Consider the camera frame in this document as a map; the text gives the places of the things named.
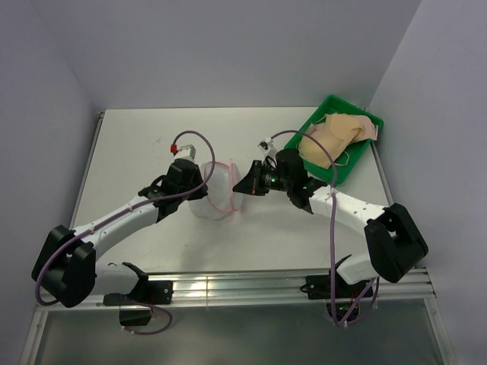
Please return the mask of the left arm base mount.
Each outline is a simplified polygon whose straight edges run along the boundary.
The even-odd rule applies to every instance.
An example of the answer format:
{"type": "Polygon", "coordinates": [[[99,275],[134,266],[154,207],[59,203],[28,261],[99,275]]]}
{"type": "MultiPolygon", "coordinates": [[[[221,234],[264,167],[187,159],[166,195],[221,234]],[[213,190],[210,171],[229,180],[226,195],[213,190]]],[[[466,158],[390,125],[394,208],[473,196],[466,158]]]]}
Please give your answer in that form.
{"type": "Polygon", "coordinates": [[[146,281],[129,294],[107,294],[104,306],[128,306],[142,303],[143,309],[120,309],[119,323],[128,327],[142,327],[156,319],[156,310],[151,306],[169,305],[172,300],[172,281],[146,281]]]}

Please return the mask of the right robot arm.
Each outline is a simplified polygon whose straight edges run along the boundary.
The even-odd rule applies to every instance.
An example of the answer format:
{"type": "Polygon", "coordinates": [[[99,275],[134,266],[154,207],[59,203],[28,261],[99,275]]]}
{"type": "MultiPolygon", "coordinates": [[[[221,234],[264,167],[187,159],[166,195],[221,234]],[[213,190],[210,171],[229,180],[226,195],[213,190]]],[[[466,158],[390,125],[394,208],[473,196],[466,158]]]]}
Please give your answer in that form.
{"type": "Polygon", "coordinates": [[[270,166],[254,160],[234,192],[264,196],[272,190],[285,192],[290,202],[309,214],[328,217],[360,233],[367,250],[341,259],[329,278],[330,290],[344,297],[360,281],[382,278],[396,283],[428,254],[428,246],[408,210],[364,202],[332,189],[309,176],[297,151],[276,154],[270,166]]]}

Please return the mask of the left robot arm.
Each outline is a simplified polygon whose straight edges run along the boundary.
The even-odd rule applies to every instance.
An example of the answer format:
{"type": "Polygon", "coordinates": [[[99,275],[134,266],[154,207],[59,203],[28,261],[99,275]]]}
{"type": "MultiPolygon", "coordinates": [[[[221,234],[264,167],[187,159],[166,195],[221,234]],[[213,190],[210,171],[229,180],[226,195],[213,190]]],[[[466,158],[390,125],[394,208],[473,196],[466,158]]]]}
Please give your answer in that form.
{"type": "Polygon", "coordinates": [[[148,294],[148,275],[143,270],[130,262],[100,266],[98,259],[127,237],[175,213],[183,202],[206,194],[199,166],[190,158],[177,158],[166,174],[113,213],[74,229],[55,227],[31,274],[38,303],[49,305],[41,290],[67,308],[90,295],[118,294],[130,303],[142,302],[148,294]]]}

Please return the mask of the beige bra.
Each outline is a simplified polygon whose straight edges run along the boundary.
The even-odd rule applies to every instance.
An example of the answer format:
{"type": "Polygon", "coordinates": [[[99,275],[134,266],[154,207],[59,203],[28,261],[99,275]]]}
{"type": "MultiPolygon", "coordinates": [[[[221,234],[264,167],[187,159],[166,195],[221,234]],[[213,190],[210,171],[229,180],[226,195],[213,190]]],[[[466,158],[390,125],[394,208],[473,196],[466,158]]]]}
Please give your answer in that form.
{"type": "Polygon", "coordinates": [[[350,144],[364,136],[365,127],[357,116],[333,113],[326,114],[323,122],[312,124],[306,133],[317,142],[303,137],[298,144],[300,156],[315,166],[328,169],[330,159],[319,144],[335,162],[350,144]]]}

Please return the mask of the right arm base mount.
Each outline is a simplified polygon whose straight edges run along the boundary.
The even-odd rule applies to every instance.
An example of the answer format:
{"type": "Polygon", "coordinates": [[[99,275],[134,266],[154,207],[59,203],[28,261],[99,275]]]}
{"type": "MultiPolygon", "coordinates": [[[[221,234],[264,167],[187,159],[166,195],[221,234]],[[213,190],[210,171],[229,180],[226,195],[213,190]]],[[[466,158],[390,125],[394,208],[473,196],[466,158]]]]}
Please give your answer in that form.
{"type": "Polygon", "coordinates": [[[351,313],[343,322],[343,325],[347,325],[350,322],[356,322],[361,318],[361,309],[359,304],[355,304],[355,300],[364,292],[363,299],[371,298],[375,301],[377,298],[374,292],[373,284],[375,280],[371,282],[368,280],[359,281],[357,284],[349,285],[344,280],[336,275],[335,306],[331,303],[331,276],[330,275],[308,275],[305,277],[305,284],[300,287],[300,292],[307,295],[309,300],[325,300],[326,311],[330,320],[333,320],[333,308],[336,312],[336,320],[342,321],[346,317],[347,312],[352,308],[351,313]]]}

